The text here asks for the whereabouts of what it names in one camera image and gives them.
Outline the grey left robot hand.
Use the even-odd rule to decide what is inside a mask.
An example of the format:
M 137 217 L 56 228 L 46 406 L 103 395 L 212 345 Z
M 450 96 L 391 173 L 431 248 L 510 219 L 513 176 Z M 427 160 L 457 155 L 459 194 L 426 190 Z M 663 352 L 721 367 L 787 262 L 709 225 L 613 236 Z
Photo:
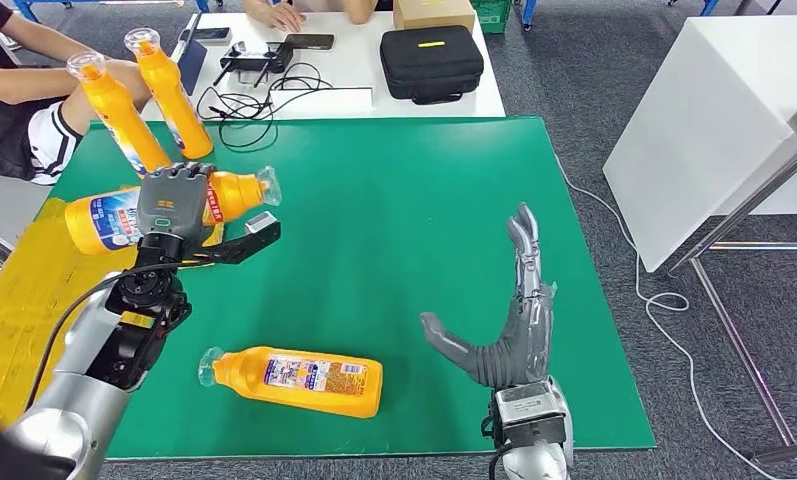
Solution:
M 204 225 L 203 215 L 215 171 L 209 163 L 180 162 L 146 174 L 137 204 L 140 232 L 165 233 L 190 245 L 202 244 L 213 230 Z

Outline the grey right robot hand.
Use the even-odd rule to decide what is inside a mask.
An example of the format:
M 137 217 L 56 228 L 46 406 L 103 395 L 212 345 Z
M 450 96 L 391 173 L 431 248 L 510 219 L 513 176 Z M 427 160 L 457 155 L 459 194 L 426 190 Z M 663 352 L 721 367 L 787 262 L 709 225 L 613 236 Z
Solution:
M 541 277 L 539 224 L 524 202 L 507 219 L 514 249 L 514 292 L 497 340 L 473 345 L 449 332 L 432 312 L 420 314 L 424 336 L 439 354 L 476 383 L 493 389 L 548 378 L 554 289 Z

